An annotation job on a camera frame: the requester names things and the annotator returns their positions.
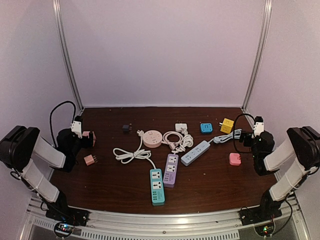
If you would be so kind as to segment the pink cube socket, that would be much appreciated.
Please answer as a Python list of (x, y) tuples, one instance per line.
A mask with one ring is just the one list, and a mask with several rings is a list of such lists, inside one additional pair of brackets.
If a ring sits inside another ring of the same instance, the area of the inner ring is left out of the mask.
[(97, 137), (93, 131), (84, 131), (82, 133), (81, 145), (83, 148), (91, 148), (95, 146)]

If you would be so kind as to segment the small pink plug adapter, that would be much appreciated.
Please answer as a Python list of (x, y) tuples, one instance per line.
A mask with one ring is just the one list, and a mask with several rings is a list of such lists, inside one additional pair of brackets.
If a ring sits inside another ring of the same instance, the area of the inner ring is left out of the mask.
[(85, 156), (83, 159), (84, 159), (84, 162), (87, 166), (93, 165), (94, 163), (97, 162), (97, 157), (92, 154)]

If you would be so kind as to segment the yellow cube socket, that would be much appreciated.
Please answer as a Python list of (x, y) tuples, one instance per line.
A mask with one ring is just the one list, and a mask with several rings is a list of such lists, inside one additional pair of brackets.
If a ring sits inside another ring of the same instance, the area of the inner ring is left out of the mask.
[(230, 134), (234, 126), (234, 121), (224, 118), (223, 121), (219, 123), (219, 126), (222, 133)]

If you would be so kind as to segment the pink square plug adapter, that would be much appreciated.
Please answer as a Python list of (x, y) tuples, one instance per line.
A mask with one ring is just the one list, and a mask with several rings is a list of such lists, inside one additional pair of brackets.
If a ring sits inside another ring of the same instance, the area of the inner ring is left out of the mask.
[(239, 153), (230, 153), (229, 154), (229, 164), (231, 166), (240, 166), (242, 163), (241, 155)]

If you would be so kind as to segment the black plug adapter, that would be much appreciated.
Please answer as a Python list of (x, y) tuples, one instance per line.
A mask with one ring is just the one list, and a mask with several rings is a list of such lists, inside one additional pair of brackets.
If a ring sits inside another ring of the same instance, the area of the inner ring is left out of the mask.
[(123, 133), (125, 133), (125, 134), (131, 133), (131, 132), (132, 132), (132, 129), (133, 129), (133, 127), (132, 127), (131, 124), (124, 124), (124, 125), (122, 126), (122, 131), (123, 131)]

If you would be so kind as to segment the blue white cube socket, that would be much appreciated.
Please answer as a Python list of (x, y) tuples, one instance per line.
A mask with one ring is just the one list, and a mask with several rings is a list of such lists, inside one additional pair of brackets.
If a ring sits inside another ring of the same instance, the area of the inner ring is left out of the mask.
[(200, 132), (202, 134), (210, 134), (213, 132), (213, 126), (212, 124), (209, 122), (209, 123), (201, 123), (200, 124)]

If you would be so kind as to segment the grey blue power strip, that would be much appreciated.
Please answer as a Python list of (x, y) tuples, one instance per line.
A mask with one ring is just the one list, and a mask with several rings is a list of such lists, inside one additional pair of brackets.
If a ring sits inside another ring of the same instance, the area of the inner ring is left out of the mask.
[(183, 155), (180, 160), (183, 165), (186, 167), (189, 166), (191, 163), (193, 163), (196, 159), (198, 159), (203, 153), (205, 153), (209, 148), (211, 144), (203, 140), (198, 145), (196, 145), (194, 148), (192, 148), (190, 151), (188, 151), (185, 155)]

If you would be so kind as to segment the pink round power strip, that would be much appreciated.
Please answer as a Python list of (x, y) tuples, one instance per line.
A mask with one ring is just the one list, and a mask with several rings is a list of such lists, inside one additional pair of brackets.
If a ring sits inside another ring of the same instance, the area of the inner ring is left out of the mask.
[(143, 134), (143, 144), (151, 149), (157, 148), (162, 144), (163, 135), (157, 130), (148, 130)]

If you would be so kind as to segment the white square plug adapter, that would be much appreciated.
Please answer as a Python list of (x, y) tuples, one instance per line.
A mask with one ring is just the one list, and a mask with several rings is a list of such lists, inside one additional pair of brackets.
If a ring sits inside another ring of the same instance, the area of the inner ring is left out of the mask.
[(175, 131), (179, 133), (182, 133), (188, 129), (188, 125), (186, 123), (175, 123), (174, 127)]

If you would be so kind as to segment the purple power strip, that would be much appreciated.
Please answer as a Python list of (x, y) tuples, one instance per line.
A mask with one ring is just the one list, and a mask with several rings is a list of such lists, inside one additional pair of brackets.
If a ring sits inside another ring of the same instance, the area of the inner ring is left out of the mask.
[(166, 188), (173, 188), (176, 182), (179, 156), (177, 154), (168, 154), (163, 174), (163, 185)]

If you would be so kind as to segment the teal power strip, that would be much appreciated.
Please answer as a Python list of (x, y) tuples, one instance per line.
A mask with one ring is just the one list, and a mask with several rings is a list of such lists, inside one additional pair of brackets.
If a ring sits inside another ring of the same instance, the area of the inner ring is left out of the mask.
[(159, 168), (151, 169), (149, 175), (152, 205), (163, 206), (166, 199), (162, 171)]

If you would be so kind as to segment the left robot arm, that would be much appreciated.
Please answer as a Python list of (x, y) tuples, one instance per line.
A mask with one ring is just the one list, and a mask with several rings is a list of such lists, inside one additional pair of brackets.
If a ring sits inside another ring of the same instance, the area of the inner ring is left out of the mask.
[(96, 135), (92, 131), (76, 133), (66, 128), (58, 133), (58, 145), (54, 147), (41, 137), (37, 127), (17, 125), (0, 141), (0, 160), (30, 191), (37, 193), (48, 206), (53, 206), (51, 211), (55, 217), (67, 222), (72, 218), (72, 211), (66, 195), (43, 175), (33, 157), (45, 161), (55, 170), (69, 173), (76, 165), (79, 151), (93, 147), (95, 142)]

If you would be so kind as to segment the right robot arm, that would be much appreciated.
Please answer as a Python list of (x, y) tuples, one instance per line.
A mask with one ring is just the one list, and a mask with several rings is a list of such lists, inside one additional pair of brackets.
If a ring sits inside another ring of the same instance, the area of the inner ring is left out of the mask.
[(260, 133), (244, 131), (239, 142), (249, 147), (253, 167), (259, 176), (277, 172), (291, 158), (293, 162), (282, 178), (266, 190), (256, 210), (259, 220), (268, 220), (281, 206), (287, 196), (320, 168), (320, 133), (311, 126), (290, 127), (287, 138), (277, 147), (268, 131)]

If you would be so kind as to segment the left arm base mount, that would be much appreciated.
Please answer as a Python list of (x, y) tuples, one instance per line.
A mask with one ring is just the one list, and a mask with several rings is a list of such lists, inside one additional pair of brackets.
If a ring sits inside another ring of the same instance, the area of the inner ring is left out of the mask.
[(49, 208), (46, 211), (45, 216), (47, 218), (50, 218), (59, 222), (67, 223), (72, 226), (85, 227), (87, 225), (89, 213), (90, 212), (87, 210), (70, 207), (68, 213), (62, 214), (61, 212), (53, 208)]

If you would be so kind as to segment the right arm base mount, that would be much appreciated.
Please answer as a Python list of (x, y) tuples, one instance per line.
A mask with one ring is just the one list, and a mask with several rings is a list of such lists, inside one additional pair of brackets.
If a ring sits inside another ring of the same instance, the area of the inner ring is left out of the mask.
[(241, 224), (243, 226), (257, 224), (265, 221), (271, 221), (272, 218), (278, 218), (282, 216), (280, 209), (272, 210), (271, 212), (262, 213), (259, 206), (248, 208), (242, 207), (238, 211)]

